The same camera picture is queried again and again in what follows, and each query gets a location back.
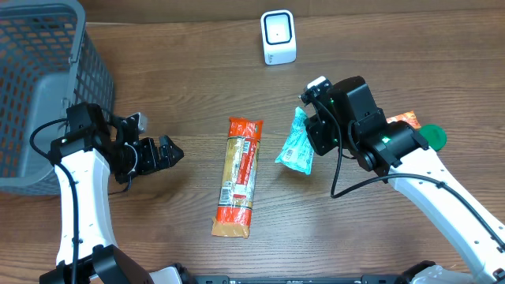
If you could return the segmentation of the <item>teal orange snack packet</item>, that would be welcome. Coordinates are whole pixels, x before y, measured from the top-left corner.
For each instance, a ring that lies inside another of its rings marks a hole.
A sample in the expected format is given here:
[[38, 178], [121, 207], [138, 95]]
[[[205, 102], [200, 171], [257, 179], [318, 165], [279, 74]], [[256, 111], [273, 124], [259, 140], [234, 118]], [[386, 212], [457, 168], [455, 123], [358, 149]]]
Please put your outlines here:
[[307, 114], [298, 106], [294, 112], [290, 135], [287, 137], [275, 162], [281, 163], [291, 170], [310, 175], [312, 172], [314, 150], [309, 142], [305, 128], [305, 120], [307, 118]]

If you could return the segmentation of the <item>small orange snack box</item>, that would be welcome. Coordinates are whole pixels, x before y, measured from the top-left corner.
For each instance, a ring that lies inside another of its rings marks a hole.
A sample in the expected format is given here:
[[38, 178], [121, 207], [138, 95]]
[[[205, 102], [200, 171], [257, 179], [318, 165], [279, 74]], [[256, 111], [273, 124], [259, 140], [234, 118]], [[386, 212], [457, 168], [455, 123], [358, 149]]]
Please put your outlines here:
[[399, 114], [399, 115], [396, 115], [394, 117], [390, 117], [387, 119], [387, 123], [392, 123], [392, 122], [397, 122], [397, 121], [404, 121], [416, 130], [421, 129], [421, 124], [417, 120], [417, 116], [413, 111], [405, 112], [403, 114]]

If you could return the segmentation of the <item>long red orange spaghetti pack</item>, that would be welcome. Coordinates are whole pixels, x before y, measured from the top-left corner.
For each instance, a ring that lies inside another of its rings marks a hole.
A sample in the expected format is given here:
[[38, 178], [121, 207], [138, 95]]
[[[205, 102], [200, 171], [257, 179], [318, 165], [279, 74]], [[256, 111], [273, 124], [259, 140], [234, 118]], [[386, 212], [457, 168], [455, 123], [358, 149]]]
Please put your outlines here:
[[211, 229], [216, 237], [247, 238], [250, 234], [263, 123], [230, 118], [219, 202]]

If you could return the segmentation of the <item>green lid white jar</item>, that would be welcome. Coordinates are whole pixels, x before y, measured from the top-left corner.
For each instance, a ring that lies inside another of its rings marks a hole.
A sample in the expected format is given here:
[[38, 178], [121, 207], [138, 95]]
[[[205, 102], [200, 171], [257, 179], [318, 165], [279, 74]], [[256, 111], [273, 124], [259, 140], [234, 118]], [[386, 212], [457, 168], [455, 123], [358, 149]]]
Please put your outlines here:
[[434, 151], [440, 151], [447, 143], [447, 134], [438, 125], [423, 125], [419, 133], [428, 141]]

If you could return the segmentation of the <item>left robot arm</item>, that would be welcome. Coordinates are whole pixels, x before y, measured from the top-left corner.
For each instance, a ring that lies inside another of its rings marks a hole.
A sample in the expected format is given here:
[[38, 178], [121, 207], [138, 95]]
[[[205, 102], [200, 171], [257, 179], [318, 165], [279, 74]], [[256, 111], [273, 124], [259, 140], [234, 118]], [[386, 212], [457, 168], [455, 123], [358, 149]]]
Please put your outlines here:
[[179, 263], [148, 272], [116, 242], [109, 204], [109, 178], [131, 186], [135, 177], [175, 166], [184, 152], [168, 136], [140, 138], [140, 113], [106, 118], [101, 106], [79, 103], [66, 110], [69, 131], [41, 155], [54, 167], [61, 191], [62, 236], [56, 268], [41, 283], [193, 283]]

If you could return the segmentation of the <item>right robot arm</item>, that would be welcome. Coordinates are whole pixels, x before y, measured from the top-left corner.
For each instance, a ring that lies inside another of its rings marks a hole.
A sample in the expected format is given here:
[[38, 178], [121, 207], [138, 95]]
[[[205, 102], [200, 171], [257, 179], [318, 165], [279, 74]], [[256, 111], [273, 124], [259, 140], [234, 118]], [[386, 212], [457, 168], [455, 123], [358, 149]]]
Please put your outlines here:
[[393, 283], [502, 283], [504, 224], [491, 214], [444, 166], [432, 140], [406, 121], [387, 121], [360, 76], [332, 84], [326, 77], [308, 83], [300, 96], [315, 114], [305, 120], [309, 142], [318, 155], [348, 150], [375, 177], [342, 191], [382, 181], [418, 207], [456, 249], [469, 273], [449, 271], [422, 261]]

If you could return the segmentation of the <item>white barcode scanner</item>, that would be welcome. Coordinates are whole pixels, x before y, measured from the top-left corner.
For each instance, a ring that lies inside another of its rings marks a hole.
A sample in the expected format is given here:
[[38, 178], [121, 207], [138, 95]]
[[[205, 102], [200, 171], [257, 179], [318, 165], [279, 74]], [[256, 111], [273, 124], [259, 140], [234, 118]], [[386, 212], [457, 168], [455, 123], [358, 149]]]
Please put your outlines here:
[[260, 18], [266, 65], [282, 65], [297, 58], [294, 16], [287, 9], [265, 12]]

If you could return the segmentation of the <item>grey plastic mesh basket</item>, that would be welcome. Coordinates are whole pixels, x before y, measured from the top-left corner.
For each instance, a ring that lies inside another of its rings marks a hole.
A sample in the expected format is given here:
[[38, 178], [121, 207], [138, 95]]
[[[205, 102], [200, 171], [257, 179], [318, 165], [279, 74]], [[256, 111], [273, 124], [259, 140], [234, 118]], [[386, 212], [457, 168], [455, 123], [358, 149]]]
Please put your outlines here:
[[1, 190], [57, 195], [54, 168], [29, 144], [40, 125], [82, 102], [112, 110], [114, 79], [78, 1], [1, 3]]

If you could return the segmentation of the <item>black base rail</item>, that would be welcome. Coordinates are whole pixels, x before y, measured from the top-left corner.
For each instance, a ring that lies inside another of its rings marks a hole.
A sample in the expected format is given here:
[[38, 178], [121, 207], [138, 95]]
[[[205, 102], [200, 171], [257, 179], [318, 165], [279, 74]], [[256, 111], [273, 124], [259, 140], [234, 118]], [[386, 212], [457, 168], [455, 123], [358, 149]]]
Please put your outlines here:
[[323, 278], [231, 278], [227, 275], [183, 276], [182, 284], [401, 284], [401, 275], [362, 275]]

